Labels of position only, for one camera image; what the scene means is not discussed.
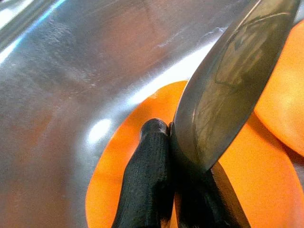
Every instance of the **black object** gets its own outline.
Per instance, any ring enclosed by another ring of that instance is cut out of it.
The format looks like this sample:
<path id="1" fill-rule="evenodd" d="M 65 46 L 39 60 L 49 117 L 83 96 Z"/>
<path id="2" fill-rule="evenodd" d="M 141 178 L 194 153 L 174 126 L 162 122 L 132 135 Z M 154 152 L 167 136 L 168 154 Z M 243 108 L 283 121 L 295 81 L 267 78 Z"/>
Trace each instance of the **black object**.
<path id="1" fill-rule="evenodd" d="M 168 133 L 159 119 L 143 125 L 140 143 L 124 171 L 113 228 L 168 225 L 174 197 Z"/>
<path id="2" fill-rule="evenodd" d="M 180 228 L 250 227 L 233 188 L 217 162 L 202 175 L 173 163 L 174 139 L 159 119 L 146 122 L 130 159 L 112 228 L 169 227 L 173 198 Z"/>

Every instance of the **stainless steel blade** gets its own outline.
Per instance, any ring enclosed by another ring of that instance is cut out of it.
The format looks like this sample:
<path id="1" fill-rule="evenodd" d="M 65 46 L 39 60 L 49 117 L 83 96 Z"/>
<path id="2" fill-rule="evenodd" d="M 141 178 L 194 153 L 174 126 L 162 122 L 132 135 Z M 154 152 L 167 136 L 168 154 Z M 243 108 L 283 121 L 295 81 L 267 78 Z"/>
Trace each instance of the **stainless steel blade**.
<path id="1" fill-rule="evenodd" d="M 299 2 L 253 1 L 194 73 L 172 125 L 183 168 L 207 171 L 236 137 L 271 75 Z"/>

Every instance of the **stainless steel sink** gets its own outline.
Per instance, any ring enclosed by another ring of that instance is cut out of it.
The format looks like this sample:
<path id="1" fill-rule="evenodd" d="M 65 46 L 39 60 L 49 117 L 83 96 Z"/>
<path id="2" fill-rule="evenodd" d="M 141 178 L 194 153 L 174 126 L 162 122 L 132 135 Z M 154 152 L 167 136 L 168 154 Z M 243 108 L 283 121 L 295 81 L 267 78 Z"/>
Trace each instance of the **stainless steel sink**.
<path id="1" fill-rule="evenodd" d="M 86 227 L 111 135 L 158 88 L 191 77 L 249 2 L 32 0 L 15 11 L 0 27 L 0 227 Z"/>

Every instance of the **knife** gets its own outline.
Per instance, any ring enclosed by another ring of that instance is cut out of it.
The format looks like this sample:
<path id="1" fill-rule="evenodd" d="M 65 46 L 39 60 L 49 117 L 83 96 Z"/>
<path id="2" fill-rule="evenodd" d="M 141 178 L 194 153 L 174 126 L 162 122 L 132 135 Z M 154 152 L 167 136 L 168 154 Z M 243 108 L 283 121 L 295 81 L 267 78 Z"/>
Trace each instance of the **knife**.
<path id="1" fill-rule="evenodd" d="M 245 124 L 276 65 L 299 3 L 252 1 L 200 64 L 171 126 L 174 160 L 184 173 L 199 177 L 208 171 Z"/>

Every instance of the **orange object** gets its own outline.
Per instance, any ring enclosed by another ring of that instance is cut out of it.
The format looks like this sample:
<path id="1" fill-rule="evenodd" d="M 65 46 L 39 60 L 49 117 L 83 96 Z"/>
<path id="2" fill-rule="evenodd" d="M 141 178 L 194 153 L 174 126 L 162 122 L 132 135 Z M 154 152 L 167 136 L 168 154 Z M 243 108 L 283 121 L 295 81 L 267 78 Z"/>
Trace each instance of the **orange object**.
<path id="1" fill-rule="evenodd" d="M 186 82 L 165 86 L 143 101 L 112 136 L 99 160 L 86 195 L 89 228 L 109 228 L 114 220 L 124 169 L 139 143 L 142 125 L 152 118 L 169 124 Z M 175 210 L 171 227 L 176 228 Z"/>
<path id="2" fill-rule="evenodd" d="M 262 123 L 304 156 L 304 21 L 296 25 L 255 108 Z"/>
<path id="3" fill-rule="evenodd" d="M 252 115 L 219 160 L 253 228 L 302 228 L 304 195 L 281 143 Z"/>
<path id="4" fill-rule="evenodd" d="M 142 102 L 113 135 L 96 167 L 86 196 L 89 228 L 114 220 L 124 169 L 137 147 L 141 126 L 158 117 L 172 121 L 186 82 L 165 86 Z M 280 142 L 253 115 L 219 160 L 255 228 L 302 227 L 304 196 Z M 173 211 L 171 228 L 176 228 Z"/>

